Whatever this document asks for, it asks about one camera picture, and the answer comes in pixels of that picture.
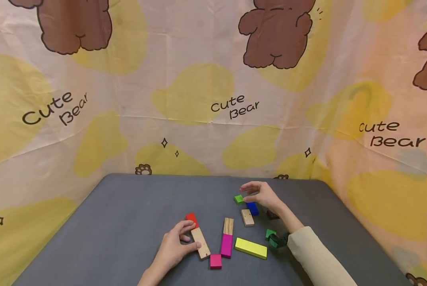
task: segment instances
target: left hand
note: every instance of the left hand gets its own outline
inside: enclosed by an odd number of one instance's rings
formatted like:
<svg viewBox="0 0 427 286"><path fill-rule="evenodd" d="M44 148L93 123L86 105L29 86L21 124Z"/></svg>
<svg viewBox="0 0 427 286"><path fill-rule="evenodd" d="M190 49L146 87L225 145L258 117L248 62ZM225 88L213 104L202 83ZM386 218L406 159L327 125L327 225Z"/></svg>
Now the left hand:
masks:
<svg viewBox="0 0 427 286"><path fill-rule="evenodd" d="M181 244L180 240L189 242L191 239L185 235L186 232L195 228L196 224L192 220L182 220L173 229L164 235L161 246L156 254L153 264L169 271L172 267L180 263L188 253L201 248L201 243Z"/></svg>

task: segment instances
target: right hand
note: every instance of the right hand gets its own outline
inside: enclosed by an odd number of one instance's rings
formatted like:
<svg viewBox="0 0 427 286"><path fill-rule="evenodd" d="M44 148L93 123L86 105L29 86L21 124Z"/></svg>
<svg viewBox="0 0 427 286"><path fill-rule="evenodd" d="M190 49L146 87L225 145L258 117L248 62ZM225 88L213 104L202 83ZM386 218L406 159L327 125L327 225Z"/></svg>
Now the right hand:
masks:
<svg viewBox="0 0 427 286"><path fill-rule="evenodd" d="M247 192L247 195L249 195L243 198L244 202L257 202L263 207L271 210L273 213L278 213L280 208L285 205L266 182L248 182L240 187L240 191Z"/></svg>

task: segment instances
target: wooden block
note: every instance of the wooden block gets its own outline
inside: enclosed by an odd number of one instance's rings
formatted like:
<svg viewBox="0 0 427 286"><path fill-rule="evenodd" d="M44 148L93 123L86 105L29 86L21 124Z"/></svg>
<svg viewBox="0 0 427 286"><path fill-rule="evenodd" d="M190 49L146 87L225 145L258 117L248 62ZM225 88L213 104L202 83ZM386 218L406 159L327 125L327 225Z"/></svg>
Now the wooden block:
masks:
<svg viewBox="0 0 427 286"><path fill-rule="evenodd" d="M234 201L236 201L236 204L243 204L243 197L241 195L235 196Z"/></svg>
<svg viewBox="0 0 427 286"><path fill-rule="evenodd" d="M233 229L234 229L234 219L226 217L224 219L223 234L232 235Z"/></svg>
<svg viewBox="0 0 427 286"><path fill-rule="evenodd" d="M272 229L268 229L266 230L266 241L269 241L269 236L271 234L277 234L276 232L274 232Z"/></svg>
<svg viewBox="0 0 427 286"><path fill-rule="evenodd" d="M194 216L194 213L187 214L186 220L192 220L196 224L196 227L194 229L199 227L199 224L197 223L197 220L196 220L196 217Z"/></svg>
<svg viewBox="0 0 427 286"><path fill-rule="evenodd" d="M270 210L267 210L266 215L267 215L267 218L270 219L270 220L278 220L278 219L280 219L279 216L277 216L276 214L274 214Z"/></svg>
<svg viewBox="0 0 427 286"><path fill-rule="evenodd" d="M251 216L250 210L241 210L243 223L245 226L254 226L255 221L253 220L253 217Z"/></svg>
<svg viewBox="0 0 427 286"><path fill-rule="evenodd" d="M250 213L252 216L258 216L259 215L258 206L256 205L255 202L250 202L250 203L246 203L246 204L247 204L247 208L250 210Z"/></svg>
<svg viewBox="0 0 427 286"><path fill-rule="evenodd" d="M210 249L207 246L207 242L205 241L201 229L195 228L191 231L191 234L193 235L193 239L195 242L201 243L201 248L197 250L197 252L199 253L199 257L201 258L201 260L206 259L208 256L210 256Z"/></svg>
<svg viewBox="0 0 427 286"><path fill-rule="evenodd" d="M221 255L210 255L210 269L221 269Z"/></svg>
<svg viewBox="0 0 427 286"><path fill-rule="evenodd" d="M223 234L221 240L221 256L231 258L232 253L232 235Z"/></svg>
<svg viewBox="0 0 427 286"><path fill-rule="evenodd" d="M267 259L267 247L261 244L252 243L245 239L237 238L235 249L259 257L261 259Z"/></svg>

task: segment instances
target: red block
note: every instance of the red block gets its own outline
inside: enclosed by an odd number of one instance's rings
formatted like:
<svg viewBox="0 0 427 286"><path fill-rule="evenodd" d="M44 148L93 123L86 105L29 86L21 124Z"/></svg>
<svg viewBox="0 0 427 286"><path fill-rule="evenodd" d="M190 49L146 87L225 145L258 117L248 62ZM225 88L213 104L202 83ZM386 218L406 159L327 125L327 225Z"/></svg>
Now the red block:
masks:
<svg viewBox="0 0 427 286"><path fill-rule="evenodd" d="M197 220L196 220L196 217L194 216L194 213L187 214L186 220L192 220L196 224L196 227L193 229L196 229L199 227L199 224L197 223Z"/></svg>
<svg viewBox="0 0 427 286"><path fill-rule="evenodd" d="M210 269L221 269L221 255L210 255Z"/></svg>

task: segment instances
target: hand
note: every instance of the hand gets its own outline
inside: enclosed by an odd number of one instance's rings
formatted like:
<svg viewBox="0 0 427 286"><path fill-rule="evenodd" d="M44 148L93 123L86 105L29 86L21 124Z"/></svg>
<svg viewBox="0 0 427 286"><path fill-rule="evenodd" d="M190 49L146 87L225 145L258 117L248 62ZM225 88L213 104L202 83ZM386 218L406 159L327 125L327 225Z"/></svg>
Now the hand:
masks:
<svg viewBox="0 0 427 286"><path fill-rule="evenodd" d="M257 202L263 207L271 210L273 213L279 213L280 208L285 205L266 182L248 182L240 187L240 191L247 192L249 195L243 198L244 202Z"/></svg>
<svg viewBox="0 0 427 286"><path fill-rule="evenodd" d="M180 263L188 253L201 248L201 243L181 244L180 240L189 242L191 239L184 233L195 228L192 220L182 220L164 235L156 257L150 267L143 273L137 286L156 286L167 272Z"/></svg>
<svg viewBox="0 0 427 286"><path fill-rule="evenodd" d="M244 202L257 202L263 207L276 213L285 224L290 234L303 228L304 225L286 206L284 202L274 193L274 190L266 182L248 182L240 187L241 192L247 192L249 196L243 198Z"/></svg>
<svg viewBox="0 0 427 286"><path fill-rule="evenodd" d="M162 243L153 261L154 265L169 271L172 267L180 263L188 253L201 248L201 243L181 244L180 240L189 242L191 239L185 235L186 232L195 228L196 224L192 220L182 220L177 223L170 232L162 238Z"/></svg>

